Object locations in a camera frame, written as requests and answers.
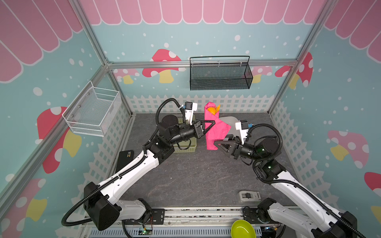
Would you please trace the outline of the pink paper napkin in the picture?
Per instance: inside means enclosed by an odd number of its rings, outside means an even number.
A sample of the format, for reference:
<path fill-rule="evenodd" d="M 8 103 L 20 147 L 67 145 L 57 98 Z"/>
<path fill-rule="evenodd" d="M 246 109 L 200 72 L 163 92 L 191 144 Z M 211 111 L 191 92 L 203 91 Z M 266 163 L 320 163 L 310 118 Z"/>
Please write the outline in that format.
<path fill-rule="evenodd" d="M 211 114 L 207 108 L 217 107 L 213 102 L 208 102 L 204 107 L 204 119 L 214 120 L 215 125 L 213 128 L 205 135 L 207 150 L 217 150 L 214 146 L 214 142 L 217 140 L 223 140 L 231 127 L 219 119 L 219 112 L 216 115 Z"/>

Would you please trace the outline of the green perforated plastic basket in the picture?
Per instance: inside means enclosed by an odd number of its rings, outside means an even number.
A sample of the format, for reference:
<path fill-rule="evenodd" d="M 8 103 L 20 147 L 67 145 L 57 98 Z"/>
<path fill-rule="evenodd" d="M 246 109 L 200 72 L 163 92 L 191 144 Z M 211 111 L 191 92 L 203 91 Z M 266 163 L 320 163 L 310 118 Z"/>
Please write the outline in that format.
<path fill-rule="evenodd" d="M 191 138 L 186 141 L 181 141 L 180 138 L 180 124 L 185 124 L 182 119 L 176 117 L 177 123 L 171 129 L 170 142 L 177 146 L 178 153 L 194 152 L 196 147 L 196 138 Z"/>

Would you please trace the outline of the orange spoon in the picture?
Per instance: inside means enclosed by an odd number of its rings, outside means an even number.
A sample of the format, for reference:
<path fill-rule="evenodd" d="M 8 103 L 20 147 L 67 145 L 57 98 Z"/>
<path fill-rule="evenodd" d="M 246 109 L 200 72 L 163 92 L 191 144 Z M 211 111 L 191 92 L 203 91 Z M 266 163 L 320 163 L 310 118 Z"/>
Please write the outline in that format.
<path fill-rule="evenodd" d="M 211 114 L 213 114 L 213 115 L 216 115 L 216 113 L 217 113 L 217 108 L 216 108 L 216 107 L 209 107 L 209 108 L 207 108 L 207 110 L 208 110 Z"/>

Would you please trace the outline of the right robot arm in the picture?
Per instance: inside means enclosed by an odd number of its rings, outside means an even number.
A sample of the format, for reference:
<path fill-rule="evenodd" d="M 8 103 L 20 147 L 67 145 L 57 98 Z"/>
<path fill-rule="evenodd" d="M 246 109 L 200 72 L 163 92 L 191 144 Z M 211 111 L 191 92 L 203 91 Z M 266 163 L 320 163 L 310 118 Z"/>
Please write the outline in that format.
<path fill-rule="evenodd" d="M 271 146 L 249 142 L 252 132 L 257 128 L 269 128 L 275 133 L 271 137 Z M 341 213 L 322 201 L 276 161 L 275 158 L 283 146 L 283 139 L 274 126 L 258 124 L 249 128 L 244 141 L 237 136 L 215 141 L 214 145 L 228 157 L 250 159 L 253 171 L 261 182 L 282 192 L 305 212 L 302 215 L 282 206 L 274 199 L 267 198 L 258 205 L 257 218 L 262 223 L 276 221 L 307 238 L 363 237 L 357 230 L 357 218 L 353 214 Z"/>

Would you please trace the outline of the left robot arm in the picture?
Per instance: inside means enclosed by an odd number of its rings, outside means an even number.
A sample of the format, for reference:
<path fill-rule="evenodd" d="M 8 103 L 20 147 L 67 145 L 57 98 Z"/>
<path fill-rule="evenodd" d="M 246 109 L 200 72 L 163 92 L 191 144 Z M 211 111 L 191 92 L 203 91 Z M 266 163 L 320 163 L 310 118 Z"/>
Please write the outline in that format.
<path fill-rule="evenodd" d="M 108 179 L 89 183 L 84 197 L 62 218 L 64 227 L 93 222 L 99 231 L 108 229 L 118 220 L 145 223 L 152 214 L 143 200 L 120 201 L 122 195 L 140 178 L 158 167 L 175 151 L 174 145 L 191 138 L 204 137 L 215 125 L 214 120 L 193 122 L 193 103 L 181 105 L 176 99 L 165 100 L 155 114 L 156 129 L 141 153 Z"/>

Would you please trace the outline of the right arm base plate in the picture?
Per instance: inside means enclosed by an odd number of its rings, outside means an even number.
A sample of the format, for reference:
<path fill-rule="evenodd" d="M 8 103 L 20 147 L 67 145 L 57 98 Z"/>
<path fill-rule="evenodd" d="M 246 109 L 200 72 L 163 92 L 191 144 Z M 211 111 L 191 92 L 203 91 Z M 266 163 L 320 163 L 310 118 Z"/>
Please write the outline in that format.
<path fill-rule="evenodd" d="M 244 220 L 250 224 L 267 224 L 269 218 L 263 209 L 244 207 L 242 209 Z"/>

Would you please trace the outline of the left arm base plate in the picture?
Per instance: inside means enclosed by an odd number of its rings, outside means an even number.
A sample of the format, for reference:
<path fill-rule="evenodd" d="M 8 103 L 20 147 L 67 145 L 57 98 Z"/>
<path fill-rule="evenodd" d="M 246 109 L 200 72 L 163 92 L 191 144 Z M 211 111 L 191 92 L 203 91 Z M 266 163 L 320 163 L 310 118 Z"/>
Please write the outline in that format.
<path fill-rule="evenodd" d="M 150 209 L 139 219 L 127 219 L 126 225 L 163 225 L 165 209 Z"/>

